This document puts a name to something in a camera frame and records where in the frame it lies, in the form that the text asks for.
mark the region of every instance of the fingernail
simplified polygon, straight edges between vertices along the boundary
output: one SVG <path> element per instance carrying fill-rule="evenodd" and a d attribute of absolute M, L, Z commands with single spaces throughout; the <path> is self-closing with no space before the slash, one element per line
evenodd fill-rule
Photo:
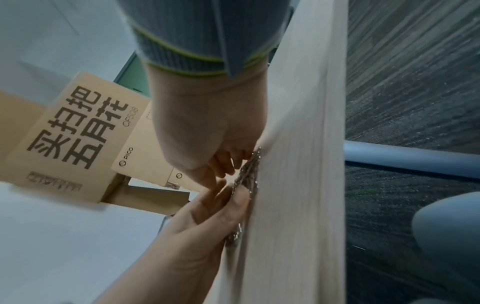
<path fill-rule="evenodd" d="M 243 206 L 250 200 L 250 193 L 244 186 L 239 186 L 231 198 L 235 205 Z"/>

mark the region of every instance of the metal rod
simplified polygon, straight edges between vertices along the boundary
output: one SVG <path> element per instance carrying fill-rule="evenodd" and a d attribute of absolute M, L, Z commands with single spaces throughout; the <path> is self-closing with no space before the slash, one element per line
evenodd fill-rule
<path fill-rule="evenodd" d="M 346 166 L 480 183 L 480 155 L 348 140 L 343 151 Z"/>

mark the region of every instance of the wooden board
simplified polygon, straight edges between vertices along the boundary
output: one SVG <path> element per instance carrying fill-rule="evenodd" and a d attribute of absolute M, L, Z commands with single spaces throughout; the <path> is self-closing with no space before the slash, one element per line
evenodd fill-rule
<path fill-rule="evenodd" d="M 283 37 L 258 192 L 206 302 L 345 303 L 347 19 L 347 0 L 302 0 Z"/>

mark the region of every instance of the green panel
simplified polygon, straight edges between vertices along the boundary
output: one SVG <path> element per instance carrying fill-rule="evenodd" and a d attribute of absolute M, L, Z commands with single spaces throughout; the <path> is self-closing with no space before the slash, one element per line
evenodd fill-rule
<path fill-rule="evenodd" d="M 140 58 L 135 55 L 130 64 L 125 68 L 117 83 L 123 87 L 129 88 L 142 95 L 150 97 L 149 83 L 147 75 L 140 62 Z"/>

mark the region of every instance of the wood grain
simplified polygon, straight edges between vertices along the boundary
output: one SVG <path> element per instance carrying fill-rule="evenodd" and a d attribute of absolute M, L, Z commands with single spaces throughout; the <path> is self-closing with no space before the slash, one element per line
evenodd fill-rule
<path fill-rule="evenodd" d="M 258 192 L 219 303 L 345 303 L 347 16 L 347 0 L 302 0 L 276 52 Z"/>

